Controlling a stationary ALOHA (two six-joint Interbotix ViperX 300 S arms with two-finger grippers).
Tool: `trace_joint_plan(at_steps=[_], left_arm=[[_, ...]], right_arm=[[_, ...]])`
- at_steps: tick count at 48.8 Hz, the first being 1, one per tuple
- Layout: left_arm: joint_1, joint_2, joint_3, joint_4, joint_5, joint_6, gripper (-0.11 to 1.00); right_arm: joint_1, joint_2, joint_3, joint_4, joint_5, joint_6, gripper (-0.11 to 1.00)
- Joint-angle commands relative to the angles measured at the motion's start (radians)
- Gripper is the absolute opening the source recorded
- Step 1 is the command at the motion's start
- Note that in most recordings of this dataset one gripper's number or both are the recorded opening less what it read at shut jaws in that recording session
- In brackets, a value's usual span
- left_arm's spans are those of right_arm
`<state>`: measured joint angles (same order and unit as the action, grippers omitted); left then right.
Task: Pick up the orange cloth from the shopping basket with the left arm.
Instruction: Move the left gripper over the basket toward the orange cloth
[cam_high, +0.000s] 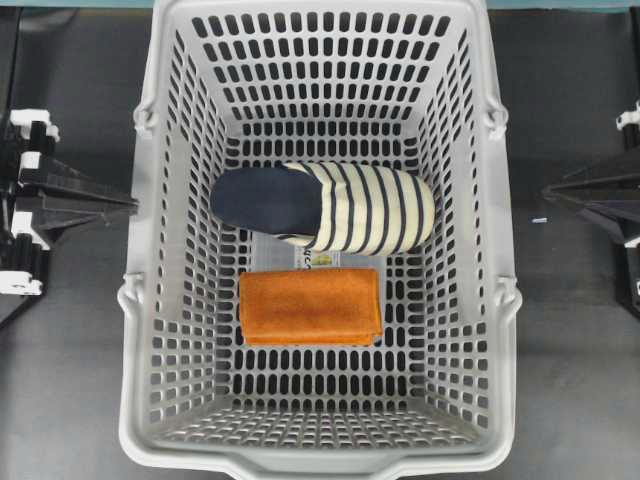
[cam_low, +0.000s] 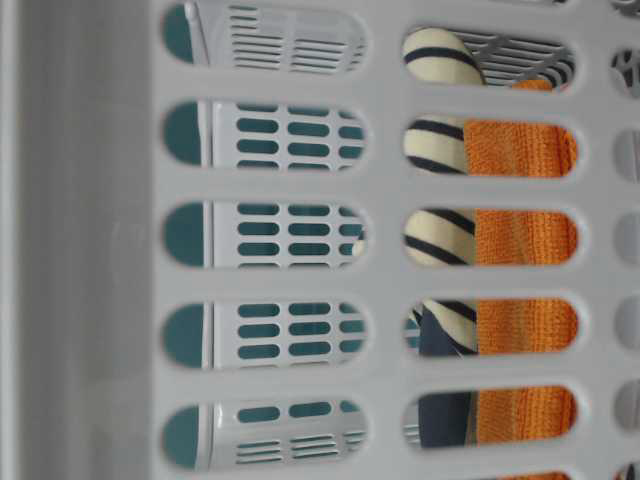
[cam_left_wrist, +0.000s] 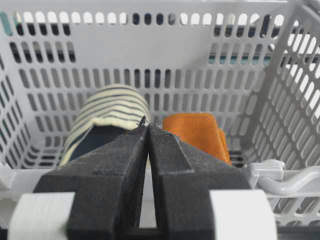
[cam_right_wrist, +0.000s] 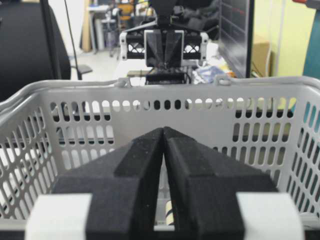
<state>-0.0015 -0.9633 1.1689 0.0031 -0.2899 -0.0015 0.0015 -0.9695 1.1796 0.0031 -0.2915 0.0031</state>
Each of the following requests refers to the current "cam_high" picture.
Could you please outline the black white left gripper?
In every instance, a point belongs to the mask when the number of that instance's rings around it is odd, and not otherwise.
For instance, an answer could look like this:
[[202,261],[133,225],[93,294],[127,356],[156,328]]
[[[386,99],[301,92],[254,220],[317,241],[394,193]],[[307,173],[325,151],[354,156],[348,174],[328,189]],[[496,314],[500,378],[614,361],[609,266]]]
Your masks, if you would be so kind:
[[[1,136],[1,293],[41,295],[52,246],[69,230],[110,226],[138,211],[138,201],[51,155],[59,129],[50,112],[8,113]],[[38,173],[38,187],[21,178]],[[43,200],[97,208],[44,207]]]

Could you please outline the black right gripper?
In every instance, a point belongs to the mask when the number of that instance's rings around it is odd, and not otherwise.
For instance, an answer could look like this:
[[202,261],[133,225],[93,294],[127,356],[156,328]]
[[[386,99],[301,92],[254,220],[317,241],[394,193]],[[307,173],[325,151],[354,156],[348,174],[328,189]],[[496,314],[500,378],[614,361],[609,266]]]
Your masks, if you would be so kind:
[[[605,158],[547,186],[549,201],[614,205],[639,201],[639,101],[616,118],[623,134],[624,153]],[[578,215],[605,230],[611,241],[625,247],[629,280],[629,310],[639,318],[639,222],[582,208]]]

